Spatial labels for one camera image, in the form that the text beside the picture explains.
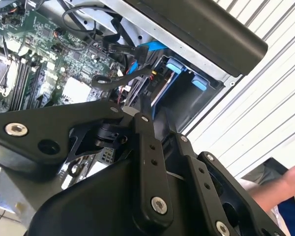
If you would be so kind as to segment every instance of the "bolt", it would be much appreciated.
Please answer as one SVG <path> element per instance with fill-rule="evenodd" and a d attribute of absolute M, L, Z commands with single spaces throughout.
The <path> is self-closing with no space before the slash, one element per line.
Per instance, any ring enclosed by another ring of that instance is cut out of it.
<path fill-rule="evenodd" d="M 20 123 L 7 124 L 5 127 L 5 131 L 8 135 L 15 136 L 15 137 L 22 137 L 29 132 L 27 127 Z"/>
<path fill-rule="evenodd" d="M 221 236 L 230 236 L 230 231 L 223 222 L 217 221 L 216 228 L 218 232 L 221 234 Z"/>
<path fill-rule="evenodd" d="M 206 157 L 207 157 L 210 161 L 214 161 L 213 156 L 211 156 L 210 154 L 207 154 Z"/>
<path fill-rule="evenodd" d="M 151 205 L 153 210 L 155 210 L 157 213 L 164 215 L 167 212 L 167 205 L 166 202 L 159 198 L 159 197 L 154 197 L 151 200 Z"/>
<path fill-rule="evenodd" d="M 187 141 L 188 141 L 188 139 L 187 139 L 185 136 L 181 136 L 180 138 L 181 138 L 181 140 L 183 140 L 184 142 L 187 142 Z"/>
<path fill-rule="evenodd" d="M 110 110 L 112 110 L 113 112 L 118 112 L 118 109 L 116 107 L 110 107 Z"/>
<path fill-rule="evenodd" d="M 144 116 L 142 116 L 141 118 L 142 118 L 142 120 L 148 122 L 148 118 L 146 118 L 146 117 L 144 117 Z"/>

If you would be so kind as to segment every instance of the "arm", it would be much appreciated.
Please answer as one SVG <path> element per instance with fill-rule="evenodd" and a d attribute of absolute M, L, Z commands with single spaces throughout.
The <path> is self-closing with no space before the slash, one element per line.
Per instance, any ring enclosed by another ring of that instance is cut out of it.
<path fill-rule="evenodd" d="M 253 189 L 250 194 L 265 212 L 295 196 L 295 166 L 280 179 Z"/>

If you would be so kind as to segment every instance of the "floor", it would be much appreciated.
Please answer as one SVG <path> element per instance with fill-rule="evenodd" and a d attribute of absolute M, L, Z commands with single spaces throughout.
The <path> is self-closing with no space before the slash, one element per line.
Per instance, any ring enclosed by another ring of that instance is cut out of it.
<path fill-rule="evenodd" d="M 25 232 L 15 214 L 0 209 L 0 236 L 23 236 Z"/>

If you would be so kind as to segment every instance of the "ram slot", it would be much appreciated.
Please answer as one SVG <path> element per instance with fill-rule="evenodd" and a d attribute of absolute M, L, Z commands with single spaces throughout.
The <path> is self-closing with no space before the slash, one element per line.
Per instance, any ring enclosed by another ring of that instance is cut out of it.
<path fill-rule="evenodd" d="M 21 109 L 22 101 L 24 98 L 25 86 L 29 77 L 31 67 L 27 65 L 25 60 L 19 63 L 18 74 L 15 81 L 15 86 L 12 94 L 12 101 L 9 111 L 19 111 Z"/>

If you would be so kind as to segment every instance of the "motherboard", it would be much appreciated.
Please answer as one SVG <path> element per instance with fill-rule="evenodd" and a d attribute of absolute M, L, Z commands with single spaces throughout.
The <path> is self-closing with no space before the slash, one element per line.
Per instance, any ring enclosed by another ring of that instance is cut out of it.
<path fill-rule="evenodd" d="M 0 47 L 15 54 L 7 65 L 0 60 L 0 112 L 94 101 L 107 91 L 91 87 L 94 75 L 117 77 L 124 65 L 91 44 L 63 30 L 36 11 L 0 15 Z"/>

